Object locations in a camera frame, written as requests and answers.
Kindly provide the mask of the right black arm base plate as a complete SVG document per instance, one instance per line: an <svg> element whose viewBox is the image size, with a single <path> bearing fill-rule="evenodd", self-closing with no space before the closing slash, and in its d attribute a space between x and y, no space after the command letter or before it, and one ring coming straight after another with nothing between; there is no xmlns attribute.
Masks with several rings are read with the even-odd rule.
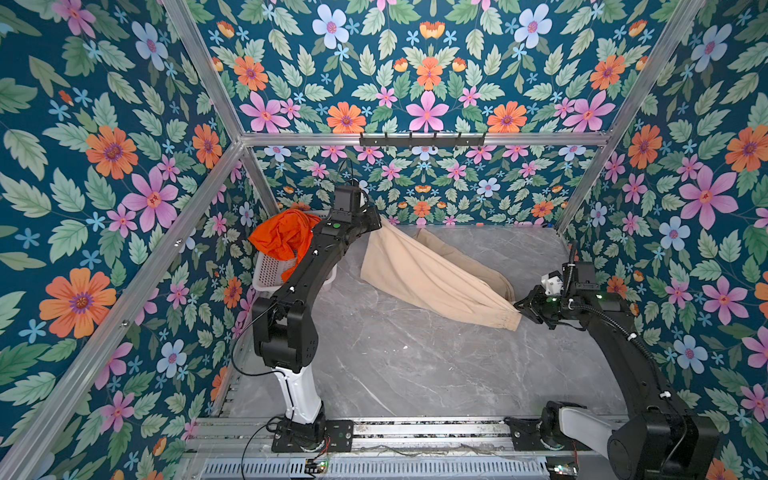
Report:
<svg viewBox="0 0 768 480"><path fill-rule="evenodd" d="M581 442L565 436L556 420L541 418L505 417L503 423L508 427L510 438L517 451L589 451Z"/></svg>

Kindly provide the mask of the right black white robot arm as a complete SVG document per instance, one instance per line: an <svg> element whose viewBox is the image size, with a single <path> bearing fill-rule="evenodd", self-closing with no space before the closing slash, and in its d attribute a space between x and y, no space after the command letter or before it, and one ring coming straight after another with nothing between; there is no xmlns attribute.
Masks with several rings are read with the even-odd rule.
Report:
<svg viewBox="0 0 768 480"><path fill-rule="evenodd" d="M537 286L514 306L550 329L577 322L605 357L628 414L627 422L615 427L582 405L550 401L537 425L543 445L586 446L606 458L619 479L706 477L719 432L711 419L690 410L664 379L620 295L578 285L549 296Z"/></svg>

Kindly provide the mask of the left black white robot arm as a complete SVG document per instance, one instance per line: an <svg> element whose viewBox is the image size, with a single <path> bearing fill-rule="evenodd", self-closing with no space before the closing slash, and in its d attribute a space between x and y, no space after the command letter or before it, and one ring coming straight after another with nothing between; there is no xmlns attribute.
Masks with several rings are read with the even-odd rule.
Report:
<svg viewBox="0 0 768 480"><path fill-rule="evenodd" d="M253 305L254 352L280 382L286 404L285 428L318 443L326 416L317 393L312 362L319 335L312 309L332 270L362 235L381 228L373 205L333 209L322 219L301 210L286 210L250 235L257 250L295 265L282 275L282 285Z"/></svg>

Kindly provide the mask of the beige drawstring shorts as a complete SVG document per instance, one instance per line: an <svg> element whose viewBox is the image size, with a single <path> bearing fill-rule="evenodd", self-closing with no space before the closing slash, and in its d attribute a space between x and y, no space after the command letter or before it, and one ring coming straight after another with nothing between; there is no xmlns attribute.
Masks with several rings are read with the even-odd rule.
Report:
<svg viewBox="0 0 768 480"><path fill-rule="evenodd" d="M409 236L384 221L369 236L360 276L384 293L453 321L514 331L522 320L504 275L424 229Z"/></svg>

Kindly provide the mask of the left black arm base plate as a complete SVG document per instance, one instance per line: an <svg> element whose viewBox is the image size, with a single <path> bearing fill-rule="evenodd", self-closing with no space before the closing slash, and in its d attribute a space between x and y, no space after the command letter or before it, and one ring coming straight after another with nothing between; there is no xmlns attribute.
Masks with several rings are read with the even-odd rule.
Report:
<svg viewBox="0 0 768 480"><path fill-rule="evenodd" d="M273 453L320 453L352 450L355 423L352 420L324 420L300 424L282 419L273 436Z"/></svg>

